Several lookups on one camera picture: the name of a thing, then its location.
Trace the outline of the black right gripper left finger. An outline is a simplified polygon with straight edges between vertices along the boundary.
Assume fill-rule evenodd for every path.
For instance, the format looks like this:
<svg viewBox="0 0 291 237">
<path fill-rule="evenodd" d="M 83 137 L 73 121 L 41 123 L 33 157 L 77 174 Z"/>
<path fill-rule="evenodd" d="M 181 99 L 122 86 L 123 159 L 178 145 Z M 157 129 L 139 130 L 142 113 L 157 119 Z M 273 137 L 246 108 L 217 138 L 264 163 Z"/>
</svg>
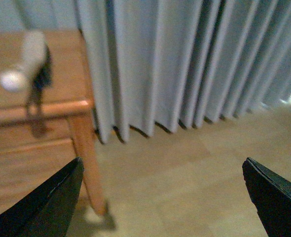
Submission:
<svg viewBox="0 0 291 237">
<path fill-rule="evenodd" d="M 0 214 L 0 237 L 64 237 L 83 179 L 75 158 L 44 183 Z"/>
</svg>

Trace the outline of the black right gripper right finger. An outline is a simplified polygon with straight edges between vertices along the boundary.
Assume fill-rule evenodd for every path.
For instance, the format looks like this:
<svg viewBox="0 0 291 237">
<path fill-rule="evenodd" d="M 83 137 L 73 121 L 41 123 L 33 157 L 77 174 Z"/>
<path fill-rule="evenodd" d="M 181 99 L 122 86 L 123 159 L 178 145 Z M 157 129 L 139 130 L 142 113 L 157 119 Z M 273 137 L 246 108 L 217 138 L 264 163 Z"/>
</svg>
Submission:
<svg viewBox="0 0 291 237">
<path fill-rule="evenodd" d="M 243 176 L 259 219 L 270 237 L 291 237 L 291 182 L 252 158 Z"/>
</svg>

